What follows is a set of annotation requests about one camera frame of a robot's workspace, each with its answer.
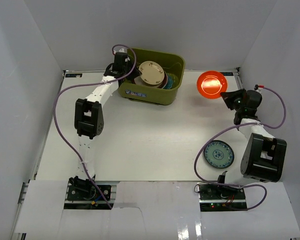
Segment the orange plastic plate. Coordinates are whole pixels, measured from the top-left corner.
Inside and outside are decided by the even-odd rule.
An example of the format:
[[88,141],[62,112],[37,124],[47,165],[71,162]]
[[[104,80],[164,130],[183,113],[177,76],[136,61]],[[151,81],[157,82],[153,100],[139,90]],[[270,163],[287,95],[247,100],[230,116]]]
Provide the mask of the orange plastic plate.
[[204,98],[213,100],[220,98],[221,93],[227,91],[228,82],[221,72],[209,70],[198,77],[196,88]]

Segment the cream plate with small flowers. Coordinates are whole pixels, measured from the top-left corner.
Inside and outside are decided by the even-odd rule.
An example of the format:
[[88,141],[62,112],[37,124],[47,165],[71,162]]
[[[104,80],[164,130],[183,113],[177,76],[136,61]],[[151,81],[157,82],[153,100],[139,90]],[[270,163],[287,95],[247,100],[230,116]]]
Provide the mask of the cream plate with small flowers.
[[138,70],[140,72],[141,79],[149,85],[155,86],[161,84],[165,78],[163,68],[154,61],[142,62]]

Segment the dark red rimmed plate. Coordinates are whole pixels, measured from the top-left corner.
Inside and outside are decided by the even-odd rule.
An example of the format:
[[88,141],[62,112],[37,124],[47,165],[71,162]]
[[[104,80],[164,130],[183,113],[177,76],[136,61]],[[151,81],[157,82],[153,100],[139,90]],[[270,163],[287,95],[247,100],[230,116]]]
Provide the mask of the dark red rimmed plate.
[[161,83],[156,84],[156,85],[151,85],[151,84],[148,84],[145,81],[143,81],[142,78],[140,76],[138,76],[135,79],[133,79],[131,82],[135,85],[146,86],[146,87],[150,87],[150,88],[163,89],[167,85],[168,79],[167,79],[167,75],[164,74],[164,78],[163,78],[163,81]]

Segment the teal scalloped plate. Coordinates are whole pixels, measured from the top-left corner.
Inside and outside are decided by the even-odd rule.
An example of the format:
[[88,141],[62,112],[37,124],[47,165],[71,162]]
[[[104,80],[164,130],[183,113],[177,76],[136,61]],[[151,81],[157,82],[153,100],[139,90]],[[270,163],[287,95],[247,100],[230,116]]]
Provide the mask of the teal scalloped plate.
[[181,79],[177,75],[172,73],[166,73],[165,75],[167,78],[167,83],[163,87],[164,90],[174,89],[180,84]]

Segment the blue patterned small plate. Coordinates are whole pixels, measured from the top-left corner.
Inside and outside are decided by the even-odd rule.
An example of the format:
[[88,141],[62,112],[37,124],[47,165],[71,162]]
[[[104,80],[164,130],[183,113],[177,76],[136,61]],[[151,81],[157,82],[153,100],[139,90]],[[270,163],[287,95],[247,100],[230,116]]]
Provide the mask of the blue patterned small plate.
[[229,168],[235,160],[233,149],[221,140],[211,141],[204,148],[203,157],[209,165],[216,169]]

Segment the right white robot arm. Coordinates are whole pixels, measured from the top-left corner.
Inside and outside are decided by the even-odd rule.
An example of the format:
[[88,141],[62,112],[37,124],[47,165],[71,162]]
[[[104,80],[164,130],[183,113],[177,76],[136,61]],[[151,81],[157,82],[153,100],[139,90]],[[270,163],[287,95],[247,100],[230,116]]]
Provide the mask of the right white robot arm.
[[[257,109],[262,103],[261,90],[275,94],[283,107],[283,118],[277,126],[262,123],[257,117]],[[234,193],[234,188],[256,183],[276,183],[283,172],[287,142],[267,132],[268,129],[280,128],[287,116],[287,109],[282,97],[274,90],[256,85],[254,90],[240,89],[220,94],[226,106],[235,111],[234,128],[247,139],[239,167],[225,171],[224,182],[215,188],[216,195],[226,200]]]

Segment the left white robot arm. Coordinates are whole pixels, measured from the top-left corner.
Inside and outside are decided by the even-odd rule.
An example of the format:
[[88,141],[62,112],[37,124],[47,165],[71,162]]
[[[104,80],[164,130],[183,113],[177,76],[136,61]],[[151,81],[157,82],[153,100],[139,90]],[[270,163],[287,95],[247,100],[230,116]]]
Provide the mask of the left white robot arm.
[[91,145],[94,138],[102,133],[105,125],[103,107],[123,82],[121,77],[131,72],[134,67],[135,64],[126,52],[116,52],[114,62],[106,68],[102,76],[101,85],[86,98],[79,98],[75,103],[74,127],[78,135],[78,152],[81,156],[76,171],[79,179],[95,178],[95,161]]

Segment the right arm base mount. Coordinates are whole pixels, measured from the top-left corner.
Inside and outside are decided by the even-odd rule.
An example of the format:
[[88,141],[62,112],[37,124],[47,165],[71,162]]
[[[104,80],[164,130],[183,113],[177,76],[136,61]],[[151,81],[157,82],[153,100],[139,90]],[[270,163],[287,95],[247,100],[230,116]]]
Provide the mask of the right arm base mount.
[[248,208],[243,189],[200,182],[195,185],[194,192],[198,194],[202,213],[246,211]]

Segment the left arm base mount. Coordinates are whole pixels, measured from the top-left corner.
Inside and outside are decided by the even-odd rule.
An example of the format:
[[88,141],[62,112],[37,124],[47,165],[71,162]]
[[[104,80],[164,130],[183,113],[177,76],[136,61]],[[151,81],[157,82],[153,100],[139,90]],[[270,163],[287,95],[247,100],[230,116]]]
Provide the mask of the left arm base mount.
[[98,187],[110,207],[89,179],[83,180],[76,176],[68,180],[63,208],[65,210],[110,210],[114,205],[111,203],[112,186],[99,184]]

